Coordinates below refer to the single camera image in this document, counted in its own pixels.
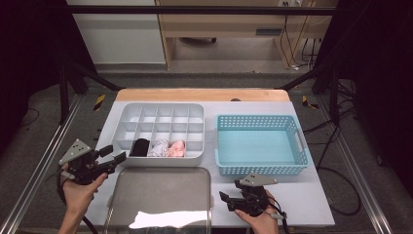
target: pink object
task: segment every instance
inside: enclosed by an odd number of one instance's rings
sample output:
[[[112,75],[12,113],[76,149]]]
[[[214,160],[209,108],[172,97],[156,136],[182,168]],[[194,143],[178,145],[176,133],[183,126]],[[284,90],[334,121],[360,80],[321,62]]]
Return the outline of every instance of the pink object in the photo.
[[[183,157],[185,153],[185,143],[182,140],[175,142],[167,151],[167,157]]]

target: floor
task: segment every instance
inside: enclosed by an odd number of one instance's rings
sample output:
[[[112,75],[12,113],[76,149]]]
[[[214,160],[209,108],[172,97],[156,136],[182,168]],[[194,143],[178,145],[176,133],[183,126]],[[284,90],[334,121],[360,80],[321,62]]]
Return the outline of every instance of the floor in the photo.
[[[308,46],[303,54],[311,51]],[[183,38],[177,40],[176,49],[170,69],[164,66],[147,66],[138,64],[127,69],[120,67],[111,70],[98,66],[102,76],[108,80],[134,87],[222,87],[222,88],[275,88],[281,84],[299,77],[309,69],[311,63],[297,58],[302,63],[298,70],[285,69],[281,57],[277,54],[271,39],[233,39],[218,38],[216,43],[208,39]],[[314,81],[309,80],[289,91],[291,101],[296,107],[297,115],[303,129],[310,130],[313,126],[328,119],[325,107],[328,94],[314,96],[311,87]],[[74,116],[75,124],[70,126],[71,131],[65,134],[65,138],[77,137],[84,133],[91,142],[98,137],[98,129],[104,124],[101,115],[110,110],[110,101],[116,93],[108,92],[105,104],[100,112],[92,112],[88,109],[94,105],[95,96],[101,94],[102,87],[93,81],[89,81],[91,90],[82,100],[81,109]],[[352,83],[343,81],[347,87]],[[5,197],[8,203],[1,204],[0,221],[4,222],[7,214],[12,212],[14,204],[18,202],[19,195],[23,192],[24,184],[14,182],[29,181],[33,172],[39,166],[45,167],[46,175],[53,173],[52,166],[56,158],[51,162],[42,164],[42,154],[56,131],[59,112],[52,111],[51,106],[58,105],[56,100],[57,87],[39,92],[30,100],[30,109],[23,123],[29,123],[27,127],[20,129],[12,142],[10,149],[0,159],[0,195]],[[302,96],[308,98],[310,105],[303,105]],[[341,110],[352,108],[352,104],[345,97],[340,97]],[[333,127],[326,125],[324,128],[308,132],[306,140],[311,148],[314,161],[318,162],[333,132]],[[60,155],[70,140],[64,140],[56,145],[55,154]],[[27,157],[27,149],[30,149],[31,164],[24,164],[17,158]],[[369,137],[365,134],[362,124],[357,120],[357,113],[349,112],[341,120],[339,135],[333,140],[327,150],[323,165],[340,172],[348,180],[330,170],[320,170],[319,177],[326,195],[333,207],[332,213],[336,221],[333,227],[292,227],[293,233],[413,233],[411,216],[413,216],[413,200],[403,190],[393,170],[378,166],[374,157],[375,150],[371,146]],[[24,164],[26,173],[19,172]],[[357,214],[349,215],[357,210],[357,196],[354,188],[360,194],[363,206]],[[30,198],[32,204],[23,209],[25,216],[20,220],[20,233],[36,233],[33,227],[46,228],[58,227],[55,219],[61,217],[62,205],[56,204],[55,194],[51,193],[53,183],[45,181],[37,187],[37,195]],[[43,229],[36,229],[37,233],[45,233]],[[244,233],[244,230],[215,230],[214,233]]]

